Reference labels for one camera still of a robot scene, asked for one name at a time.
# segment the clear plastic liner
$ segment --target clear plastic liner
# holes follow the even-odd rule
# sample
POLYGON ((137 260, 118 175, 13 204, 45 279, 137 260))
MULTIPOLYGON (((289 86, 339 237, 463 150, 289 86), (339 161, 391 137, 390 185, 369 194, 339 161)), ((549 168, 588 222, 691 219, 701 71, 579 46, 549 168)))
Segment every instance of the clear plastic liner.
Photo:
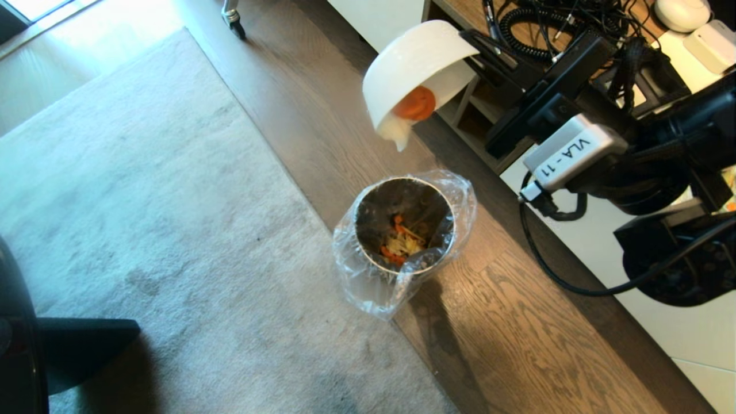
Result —
POLYGON ((447 170, 389 177, 366 187, 333 233, 345 295, 358 309, 390 320, 421 284, 456 258, 475 222, 473 185, 447 170), (381 255, 394 217, 427 240, 402 265, 381 255))

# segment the gray carpet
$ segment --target gray carpet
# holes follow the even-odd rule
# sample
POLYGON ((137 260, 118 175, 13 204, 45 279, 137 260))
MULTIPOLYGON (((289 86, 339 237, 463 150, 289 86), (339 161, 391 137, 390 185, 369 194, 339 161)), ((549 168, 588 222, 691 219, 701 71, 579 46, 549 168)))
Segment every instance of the gray carpet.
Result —
POLYGON ((0 138, 0 234, 38 314, 140 340, 53 413, 453 413, 352 308, 330 232, 182 31, 0 138))

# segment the food waste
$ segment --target food waste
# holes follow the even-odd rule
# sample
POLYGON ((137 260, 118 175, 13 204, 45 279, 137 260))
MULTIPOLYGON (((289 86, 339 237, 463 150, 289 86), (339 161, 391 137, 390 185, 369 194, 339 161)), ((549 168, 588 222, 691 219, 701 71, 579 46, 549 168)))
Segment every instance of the food waste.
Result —
POLYGON ((406 258, 426 249, 427 241, 401 224, 401 214, 394 215, 392 221, 394 225, 386 236, 386 244, 381 246, 381 255, 386 263, 401 267, 406 258))

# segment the chair wheel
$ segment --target chair wheel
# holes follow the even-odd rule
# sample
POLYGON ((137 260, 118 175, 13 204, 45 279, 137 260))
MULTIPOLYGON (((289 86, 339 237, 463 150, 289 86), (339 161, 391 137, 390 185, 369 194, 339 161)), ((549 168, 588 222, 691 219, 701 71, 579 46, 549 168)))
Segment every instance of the chair wheel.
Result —
POLYGON ((242 41, 245 40, 245 29, 243 29, 243 25, 240 24, 240 21, 230 22, 230 31, 233 32, 235 36, 238 36, 238 39, 242 41))

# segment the black chair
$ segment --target black chair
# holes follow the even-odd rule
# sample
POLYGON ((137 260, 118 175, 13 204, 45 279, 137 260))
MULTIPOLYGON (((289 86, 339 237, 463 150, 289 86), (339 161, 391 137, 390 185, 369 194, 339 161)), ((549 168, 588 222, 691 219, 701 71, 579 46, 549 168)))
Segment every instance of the black chair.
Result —
POLYGON ((93 376, 140 332, 128 319, 36 318, 0 238, 0 411, 47 413, 49 395, 93 376))

